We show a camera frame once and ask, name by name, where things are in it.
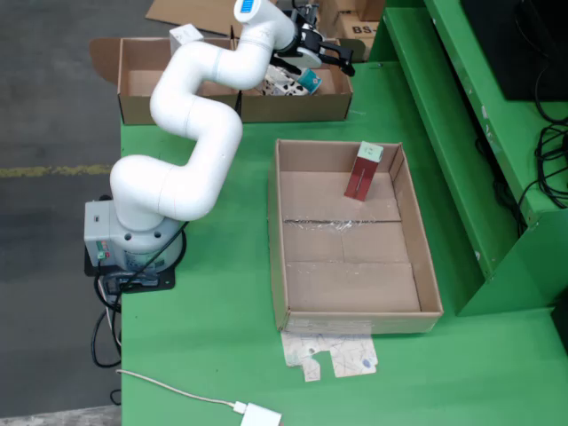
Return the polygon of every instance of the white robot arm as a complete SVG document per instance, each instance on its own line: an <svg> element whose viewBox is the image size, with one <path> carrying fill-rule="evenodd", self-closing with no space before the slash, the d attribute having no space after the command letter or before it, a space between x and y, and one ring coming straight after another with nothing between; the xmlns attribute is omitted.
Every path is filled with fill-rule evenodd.
<svg viewBox="0 0 568 426"><path fill-rule="evenodd" d="M203 81L247 90L262 82L270 63L297 70L316 67L322 60L354 73L351 51L323 42L296 12L290 19L269 0L237 0L234 15L243 24L236 51L203 42L180 47L152 94L156 124L196 140L188 163L176 166L129 155L111 172L114 199L87 203L85 244L93 265L136 270L174 234L178 221L199 219L215 205L241 142L242 122L227 105L195 95ZM339 52L339 59L325 55L328 49ZM108 216L103 222L110 224L109 231L107 225L99 229L101 215ZM108 250L101 254L101 247ZM171 244L156 259L154 270L170 266L180 251L181 242Z"/></svg>

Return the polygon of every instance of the open cardboard box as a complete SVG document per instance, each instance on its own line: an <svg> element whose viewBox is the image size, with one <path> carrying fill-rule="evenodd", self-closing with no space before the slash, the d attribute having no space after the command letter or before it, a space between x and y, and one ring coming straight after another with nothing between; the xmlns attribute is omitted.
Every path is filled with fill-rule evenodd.
<svg viewBox="0 0 568 426"><path fill-rule="evenodd" d="M277 142L268 213L279 330L421 333L443 314L402 145L382 146L357 201L343 193L359 144Z"/></svg>
<svg viewBox="0 0 568 426"><path fill-rule="evenodd" d="M204 41L234 50L234 42L228 38ZM169 38L98 38L91 41L89 52L97 73L117 85L124 124L154 124L150 97L170 62ZM197 94L234 108L238 92L221 84L204 82Z"/></svg>
<svg viewBox="0 0 568 426"><path fill-rule="evenodd" d="M172 24L193 24L196 28L229 35L233 27L240 37L242 24L234 18L235 0L154 0L146 18Z"/></svg>
<svg viewBox="0 0 568 426"><path fill-rule="evenodd" d="M352 61L366 62L375 41L379 22L360 20L357 0L325 0L319 8L318 29L353 50Z"/></svg>
<svg viewBox="0 0 568 426"><path fill-rule="evenodd" d="M332 122L345 120L353 96L351 78L345 75L339 67L328 64L314 68L313 71L321 78L321 86L313 95L264 96L257 89L244 91L241 103L242 121Z"/></svg>

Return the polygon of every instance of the white adapter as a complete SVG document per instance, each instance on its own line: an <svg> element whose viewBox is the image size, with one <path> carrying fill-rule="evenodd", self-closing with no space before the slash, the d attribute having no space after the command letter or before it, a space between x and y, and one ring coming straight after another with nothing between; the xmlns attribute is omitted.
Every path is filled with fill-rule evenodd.
<svg viewBox="0 0 568 426"><path fill-rule="evenodd" d="M236 402L233 411L244 414L241 426L279 426L282 414L255 404Z"/></svg>

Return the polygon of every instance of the green table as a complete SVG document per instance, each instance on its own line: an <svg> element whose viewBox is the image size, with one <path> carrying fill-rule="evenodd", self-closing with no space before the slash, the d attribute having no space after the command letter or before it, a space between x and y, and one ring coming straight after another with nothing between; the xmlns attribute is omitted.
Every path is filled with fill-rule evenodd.
<svg viewBox="0 0 568 426"><path fill-rule="evenodd" d="M187 228L171 291L126 295L123 367L212 398L254 402L295 425L564 424L568 358L547 310L457 318L457 282L479 281L402 68L357 66L346 122L248 124L211 213ZM276 138L402 142L414 178L445 316L427 335L375 337L378 372L322 380L286 367L274 326L266 223L267 173ZM122 154L182 164L191 146L154 126L123 126ZM239 425L225 406L122 379L122 422Z"/></svg>

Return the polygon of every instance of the concrete floor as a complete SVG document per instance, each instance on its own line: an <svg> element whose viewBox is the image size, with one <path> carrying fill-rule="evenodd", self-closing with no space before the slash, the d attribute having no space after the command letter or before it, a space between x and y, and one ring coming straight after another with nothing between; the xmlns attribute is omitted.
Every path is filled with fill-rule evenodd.
<svg viewBox="0 0 568 426"><path fill-rule="evenodd" d="M116 88L95 74L88 43L167 36L144 18L151 3L0 1L0 418L105 406L120 385L91 363L101 306L83 275L83 204L109 192L108 175L42 167L117 160ZM115 356L110 338L100 352Z"/></svg>

